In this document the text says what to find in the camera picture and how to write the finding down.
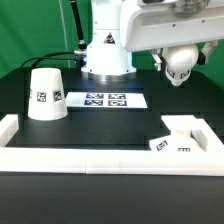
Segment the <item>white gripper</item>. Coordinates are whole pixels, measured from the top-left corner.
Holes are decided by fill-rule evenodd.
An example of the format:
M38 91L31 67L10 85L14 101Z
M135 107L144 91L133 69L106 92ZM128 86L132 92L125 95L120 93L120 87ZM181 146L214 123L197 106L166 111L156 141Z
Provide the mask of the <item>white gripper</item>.
M186 12L179 0L125 0L121 7L120 39L129 52L152 49L157 71L162 69L159 48L206 42L197 61L205 65L218 45L217 40L224 39L224 0L205 0L194 12Z

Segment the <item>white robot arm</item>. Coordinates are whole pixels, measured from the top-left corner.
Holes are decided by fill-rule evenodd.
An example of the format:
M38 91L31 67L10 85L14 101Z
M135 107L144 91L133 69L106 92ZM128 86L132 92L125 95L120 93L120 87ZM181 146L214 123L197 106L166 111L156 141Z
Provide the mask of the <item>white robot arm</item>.
M93 38L82 72L98 80L134 73L148 50L176 86L224 39L224 0L91 0Z

